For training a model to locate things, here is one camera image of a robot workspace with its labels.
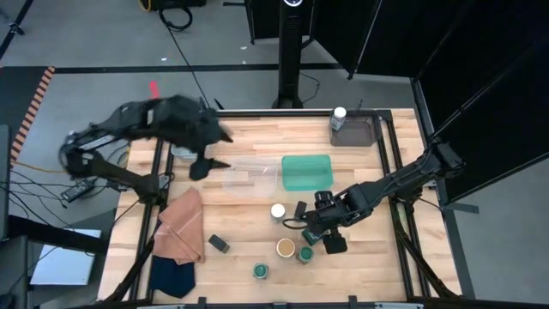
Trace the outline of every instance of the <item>green plastic container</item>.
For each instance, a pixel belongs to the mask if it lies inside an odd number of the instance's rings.
[[[282,158],[282,184],[287,191],[327,190],[334,183],[328,155],[287,155]]]
[[[315,252],[310,247],[303,247],[299,250],[297,259],[302,264],[307,264],[312,260],[312,257],[315,255]]]
[[[257,279],[267,279],[268,266],[263,263],[257,263],[254,266],[254,277]]]

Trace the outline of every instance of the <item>warning stripe tape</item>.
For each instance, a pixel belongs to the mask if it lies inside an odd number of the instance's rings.
[[[15,135],[14,142],[11,144],[11,151],[10,151],[9,157],[12,161],[17,161],[17,158],[19,158],[19,154],[23,149],[23,144],[27,139],[28,132],[31,130],[31,126],[33,125],[34,118],[38,114],[38,110],[40,109],[40,105],[42,104],[42,100],[44,99],[45,91],[48,89],[48,86],[50,85],[50,81],[51,81],[51,78],[53,77],[54,72],[55,72],[54,67],[48,67],[44,71],[44,74],[42,75],[42,79],[38,87],[36,87],[36,91],[34,92],[34,97],[28,106],[27,112],[25,113],[25,118],[21,122],[21,126],[19,127],[19,130]]]

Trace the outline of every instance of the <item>bottle cap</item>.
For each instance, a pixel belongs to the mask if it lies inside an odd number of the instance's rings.
[[[281,218],[286,213],[286,209],[284,208],[284,205],[282,204],[275,204],[273,207],[271,207],[271,215],[275,218]]]
[[[334,110],[334,115],[337,117],[337,118],[343,118],[347,115],[347,110],[343,107],[337,107],[335,108]]]

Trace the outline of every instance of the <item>transparent lid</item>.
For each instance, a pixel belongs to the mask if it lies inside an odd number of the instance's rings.
[[[227,161],[223,190],[239,197],[270,197],[276,191],[278,163],[275,159],[238,157]]]

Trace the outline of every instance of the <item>wooden table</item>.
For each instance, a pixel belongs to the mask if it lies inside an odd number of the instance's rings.
[[[418,122],[412,109],[396,109],[392,114],[401,157],[406,165],[424,149]],[[381,178],[383,171],[377,144],[370,148],[334,148],[329,144],[327,121],[326,117],[224,118],[222,123],[233,131],[234,143],[220,142],[213,146],[212,154],[227,162],[242,156],[280,161],[284,155],[329,155],[335,181],[331,188],[333,192]],[[383,134],[389,163],[394,170],[385,125]],[[150,173],[154,146],[154,140],[133,142],[128,168],[140,174]],[[315,257],[312,262],[302,265],[296,259],[282,260],[276,256],[275,243],[281,238],[293,239],[298,247],[305,242],[299,231],[274,224],[269,209],[273,203],[283,203],[287,213],[292,214],[299,200],[307,202],[308,209],[312,209],[312,192],[284,191],[280,170],[279,185],[272,197],[234,196],[223,189],[222,171],[212,171],[206,179],[192,182],[188,179],[188,164],[178,159],[173,171],[176,178],[171,184],[170,199],[190,186],[200,190],[204,201],[205,241],[215,233],[230,244],[231,250],[223,254],[205,244],[206,261],[195,266],[196,287],[181,300],[155,291],[154,303],[196,303],[199,296],[207,297],[208,303],[345,302],[348,295],[357,295],[359,301],[406,299],[386,198],[371,217],[341,229],[347,239],[348,252],[327,255],[323,245],[318,244],[313,247]],[[437,203],[433,191],[424,190],[424,198]],[[135,200],[134,193],[123,193],[117,216]],[[143,209],[143,205],[135,206],[112,230],[99,299],[112,293],[135,260]],[[151,229],[157,214],[155,207]],[[459,294],[459,282],[439,210],[418,201],[415,220],[425,260],[448,288]],[[258,281],[251,274],[253,265],[258,262],[269,266],[269,276],[265,281]],[[416,268],[409,256],[408,262],[414,291],[419,295]],[[140,298],[145,297],[149,269],[147,263],[142,271]]]

